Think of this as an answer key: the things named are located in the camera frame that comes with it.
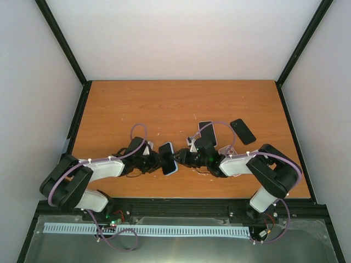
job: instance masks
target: black smartphone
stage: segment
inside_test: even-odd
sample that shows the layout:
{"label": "black smartphone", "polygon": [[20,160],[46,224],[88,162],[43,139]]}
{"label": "black smartphone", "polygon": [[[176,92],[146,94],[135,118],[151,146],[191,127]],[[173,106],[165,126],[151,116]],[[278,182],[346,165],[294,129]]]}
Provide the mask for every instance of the black smartphone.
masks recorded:
{"label": "black smartphone", "polygon": [[252,134],[248,126],[242,119],[236,119],[230,123],[230,126],[235,131],[236,135],[242,141],[243,144],[248,145],[256,141],[256,137]]}
{"label": "black smartphone", "polygon": [[167,142],[158,148],[162,163],[162,172],[164,175],[171,175],[178,171],[177,163],[171,159],[171,155],[174,153],[171,142]]}
{"label": "black smartphone", "polygon": [[[211,122],[199,122],[199,130],[204,127],[206,124],[209,124]],[[213,146],[217,146],[217,138],[216,138],[216,134],[214,133],[214,127],[213,124],[207,126],[205,129],[203,129],[202,131],[200,131],[200,135],[201,137],[207,137],[211,143],[213,144]]]}

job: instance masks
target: white wall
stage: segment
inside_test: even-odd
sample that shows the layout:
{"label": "white wall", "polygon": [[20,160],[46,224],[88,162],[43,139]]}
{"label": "white wall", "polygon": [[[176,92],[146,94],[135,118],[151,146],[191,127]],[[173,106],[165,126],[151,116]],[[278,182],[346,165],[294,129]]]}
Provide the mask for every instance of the white wall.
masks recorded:
{"label": "white wall", "polygon": [[351,2],[334,1],[283,86],[319,203],[351,262]]}
{"label": "white wall", "polygon": [[320,0],[48,0],[89,79],[277,79]]}
{"label": "white wall", "polygon": [[81,85],[34,1],[0,1],[0,262],[16,262]]}

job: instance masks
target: wooden table surface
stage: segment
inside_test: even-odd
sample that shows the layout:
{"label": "wooden table surface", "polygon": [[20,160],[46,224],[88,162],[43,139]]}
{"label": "wooden table surface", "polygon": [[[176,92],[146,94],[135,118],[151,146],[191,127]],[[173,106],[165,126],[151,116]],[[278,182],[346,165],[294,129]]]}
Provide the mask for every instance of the wooden table surface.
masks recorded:
{"label": "wooden table surface", "polygon": [[[271,144],[299,163],[274,81],[94,81],[72,154],[76,158],[102,158],[127,147],[131,127],[142,122],[154,150],[171,141],[175,151],[187,147],[186,138],[197,132],[199,121],[242,118],[256,136],[247,146],[237,139],[238,153]],[[215,126],[217,149],[229,145],[228,127]],[[143,137],[142,127],[134,136]],[[112,197],[250,198],[260,187],[253,175],[215,178],[179,165],[164,176],[159,169],[136,178],[105,178],[89,184]],[[305,179],[291,198],[309,198]]]}

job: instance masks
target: white cable tray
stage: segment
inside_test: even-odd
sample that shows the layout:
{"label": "white cable tray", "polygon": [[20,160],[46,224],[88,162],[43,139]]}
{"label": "white cable tray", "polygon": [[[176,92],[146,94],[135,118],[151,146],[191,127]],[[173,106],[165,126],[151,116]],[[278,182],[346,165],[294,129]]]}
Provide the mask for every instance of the white cable tray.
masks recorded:
{"label": "white cable tray", "polygon": [[[104,230],[105,235],[131,228],[142,237],[234,237],[248,238],[248,227],[243,226],[143,226],[143,225],[118,225],[117,229]],[[97,233],[94,224],[70,223],[44,223],[43,233],[59,234],[88,234]],[[123,236],[133,236],[131,231],[121,233]]]}

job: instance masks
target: black metal frame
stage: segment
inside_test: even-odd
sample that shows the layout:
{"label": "black metal frame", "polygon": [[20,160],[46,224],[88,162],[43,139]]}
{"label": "black metal frame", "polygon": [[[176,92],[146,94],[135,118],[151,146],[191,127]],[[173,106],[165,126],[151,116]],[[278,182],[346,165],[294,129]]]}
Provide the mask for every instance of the black metal frame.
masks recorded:
{"label": "black metal frame", "polygon": [[[80,82],[82,83],[83,89],[77,105],[76,112],[74,114],[71,128],[69,130],[67,139],[69,140],[69,145],[66,153],[71,154],[73,146],[76,140],[78,133],[79,125],[83,116],[84,108],[86,101],[89,95],[90,87],[92,81],[87,81],[77,60],[75,59],[72,50],[70,49],[61,29],[59,28],[52,12],[50,11],[48,4],[45,0],[35,0],[38,7],[40,8],[43,16],[45,17],[49,27],[53,31],[57,41],[62,47],[63,52],[65,53],[67,59],[69,60],[73,70],[76,72],[76,75]],[[293,127],[293,123],[288,111],[288,107],[285,102],[285,98],[282,92],[282,86],[287,79],[288,75],[292,71],[295,63],[300,57],[302,51],[306,47],[307,43],[311,39],[314,31],[318,27],[320,21],[323,19],[325,13],[327,12],[329,6],[333,0],[322,0],[318,9],[316,10],[314,16],[311,19],[308,27],[306,28],[303,36],[298,42],[294,52],[292,53],[288,63],[286,64],[284,70],[282,71],[279,79],[276,81],[276,86],[278,94],[284,109],[284,113],[290,128],[293,141],[297,150],[297,154],[304,172],[305,179],[307,181],[308,189],[311,195],[311,199],[287,199],[286,203],[289,206],[290,213],[297,215],[297,218],[300,219],[323,219],[327,226],[334,251],[339,262],[345,262],[341,248],[339,246],[338,239],[336,237],[332,222],[330,220],[327,207],[325,205],[319,205],[316,203],[316,197],[312,188],[312,184],[308,175],[307,167],[305,165],[301,148],[299,146],[297,136]],[[229,218],[232,223],[241,223],[247,226],[255,226],[248,221],[240,220],[239,218],[230,217],[229,211],[232,209],[241,208],[244,205],[247,205],[247,199],[125,199],[125,198],[116,198],[119,204],[125,209],[128,209],[130,216],[169,216],[169,217],[206,217],[206,218]],[[281,216],[286,216],[286,210],[282,205],[276,206],[276,211]],[[18,258],[18,263],[22,263],[25,260],[29,244],[37,223],[37,219],[40,215],[83,215],[83,212],[73,211],[70,213],[63,213],[57,208],[50,207],[46,201],[40,201],[33,217],[32,224],[28,231],[28,235],[24,242],[22,251]]]}
{"label": "black metal frame", "polygon": [[[147,216],[229,219],[233,224],[242,224],[249,228],[264,226],[264,224],[250,222],[245,219],[243,221],[239,216],[230,216],[231,208],[243,208],[247,206],[247,203],[250,201],[249,199],[114,199],[121,207],[123,207],[122,210],[124,215],[127,214],[126,211],[129,211],[130,223],[133,223],[134,218],[143,218]],[[324,220],[337,260],[338,262],[345,262],[326,205],[314,204],[311,200],[305,199],[287,199],[286,203],[293,218]],[[278,213],[279,218],[283,219],[287,217],[287,211],[280,203],[275,207],[275,212]],[[46,201],[40,201],[17,263],[24,262],[38,217],[41,215],[81,215],[83,219],[85,218],[86,220],[91,221],[90,217],[80,210],[63,213],[58,208],[49,206]]]}

